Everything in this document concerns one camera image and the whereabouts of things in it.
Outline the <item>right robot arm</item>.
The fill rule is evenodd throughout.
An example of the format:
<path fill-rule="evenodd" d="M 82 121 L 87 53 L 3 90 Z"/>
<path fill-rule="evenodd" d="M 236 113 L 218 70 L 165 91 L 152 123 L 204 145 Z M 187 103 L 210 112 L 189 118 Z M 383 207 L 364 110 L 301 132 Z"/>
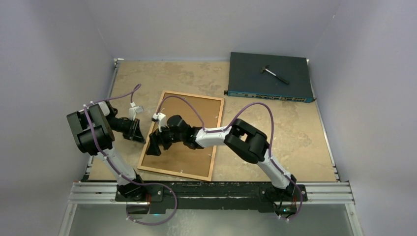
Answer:
<path fill-rule="evenodd" d="M 179 115 L 168 118 L 163 113 L 155 113 L 152 121 L 158 128 L 149 135 L 147 155 L 160 156 L 162 150 L 178 142 L 189 149 L 227 146 L 243 161 L 258 165 L 280 199 L 288 200 L 295 194 L 296 179 L 274 160 L 266 134 L 242 119 L 218 128 L 191 126 Z"/>

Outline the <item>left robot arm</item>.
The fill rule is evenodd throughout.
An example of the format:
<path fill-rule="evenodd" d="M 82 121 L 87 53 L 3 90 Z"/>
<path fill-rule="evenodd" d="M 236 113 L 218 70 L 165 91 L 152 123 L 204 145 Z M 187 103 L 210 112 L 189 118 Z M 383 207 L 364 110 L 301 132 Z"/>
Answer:
<path fill-rule="evenodd" d="M 110 102 L 101 101 L 66 116 L 75 144 L 82 153 L 102 161 L 117 181 L 117 191 L 125 198 L 141 201 L 147 191 L 142 178 L 129 166 L 115 148 L 114 132 L 124 139 L 145 143 L 140 120 L 118 118 L 118 110 Z"/>

